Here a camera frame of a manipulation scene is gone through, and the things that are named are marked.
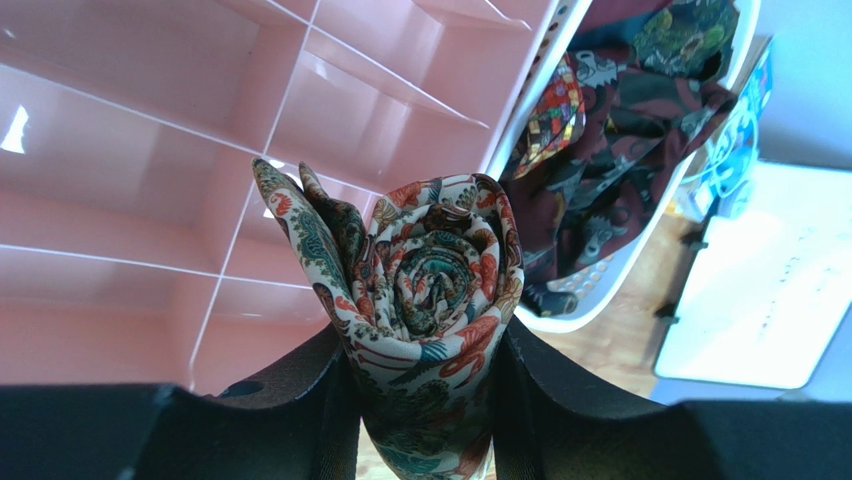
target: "spiral fabric roll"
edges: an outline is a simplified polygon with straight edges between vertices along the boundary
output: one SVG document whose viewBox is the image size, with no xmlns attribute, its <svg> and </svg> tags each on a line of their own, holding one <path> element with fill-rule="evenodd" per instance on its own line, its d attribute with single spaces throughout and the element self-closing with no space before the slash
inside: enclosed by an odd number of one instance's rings
<svg viewBox="0 0 852 480">
<path fill-rule="evenodd" d="M 492 357 L 523 290 L 509 201 L 484 175 L 416 182 L 365 228 L 305 164 L 256 159 L 261 195 L 340 334 L 379 453 L 405 479 L 485 475 Z"/>
</svg>

